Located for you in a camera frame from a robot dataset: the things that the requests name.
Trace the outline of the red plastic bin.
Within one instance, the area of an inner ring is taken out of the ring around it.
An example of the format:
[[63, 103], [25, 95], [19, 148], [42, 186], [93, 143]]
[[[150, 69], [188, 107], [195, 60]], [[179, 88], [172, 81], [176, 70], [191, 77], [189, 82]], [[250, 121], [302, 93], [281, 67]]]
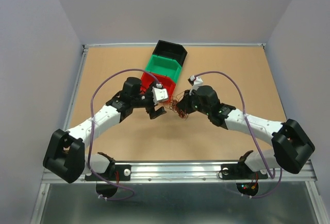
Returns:
[[153, 77], [147, 73], [143, 73], [141, 76], [141, 88], [140, 91], [142, 93], [145, 93], [150, 84], [152, 84], [155, 81], [155, 78], [158, 79], [158, 81], [162, 84], [162, 86], [167, 90], [169, 99], [166, 101], [167, 103], [170, 102], [173, 96], [174, 89], [176, 87], [176, 83], [169, 77], [164, 75], [159, 75], [156, 73], [152, 73]]

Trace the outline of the green plastic bin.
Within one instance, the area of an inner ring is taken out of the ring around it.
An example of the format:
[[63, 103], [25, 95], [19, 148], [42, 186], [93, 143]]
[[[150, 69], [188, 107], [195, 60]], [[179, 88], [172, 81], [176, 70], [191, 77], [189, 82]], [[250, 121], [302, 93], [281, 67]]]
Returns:
[[145, 70], [169, 77], [174, 83], [177, 83], [182, 66], [175, 59], [152, 55]]

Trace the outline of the black plastic bin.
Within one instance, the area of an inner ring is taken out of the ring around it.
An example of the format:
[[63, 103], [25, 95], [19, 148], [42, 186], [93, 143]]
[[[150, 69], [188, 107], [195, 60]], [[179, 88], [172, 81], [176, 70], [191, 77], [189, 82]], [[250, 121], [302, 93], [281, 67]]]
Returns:
[[152, 54], [168, 59], [174, 59], [180, 66], [183, 66], [188, 52], [181, 44], [159, 40]]

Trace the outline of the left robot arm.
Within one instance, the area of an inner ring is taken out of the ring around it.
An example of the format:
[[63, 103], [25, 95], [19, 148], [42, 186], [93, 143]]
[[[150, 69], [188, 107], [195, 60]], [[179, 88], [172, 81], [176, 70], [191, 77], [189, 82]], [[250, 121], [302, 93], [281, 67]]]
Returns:
[[152, 82], [141, 91], [142, 81], [128, 77], [120, 90], [98, 112], [81, 124], [66, 131], [53, 132], [43, 160], [43, 167], [68, 183], [75, 182], [82, 174], [98, 174], [108, 180], [114, 176], [115, 161], [108, 155], [86, 154], [93, 141], [111, 127], [121, 123], [135, 108], [145, 108], [150, 119], [166, 113], [160, 102], [168, 100], [168, 92], [158, 82]]

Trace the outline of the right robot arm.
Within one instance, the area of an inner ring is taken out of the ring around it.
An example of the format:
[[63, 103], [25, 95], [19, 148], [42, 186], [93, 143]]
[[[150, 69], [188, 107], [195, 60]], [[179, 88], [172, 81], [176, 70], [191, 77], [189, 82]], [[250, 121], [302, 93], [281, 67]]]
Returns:
[[176, 106], [188, 115], [198, 111], [217, 127], [251, 135], [254, 142], [261, 140], [271, 146], [268, 150], [262, 150], [257, 145], [256, 150], [244, 154], [237, 165], [239, 175], [244, 178], [267, 169], [283, 169], [298, 174], [315, 151], [315, 145], [297, 121], [271, 121], [245, 114], [234, 106], [220, 102], [216, 91], [210, 86], [186, 90]]

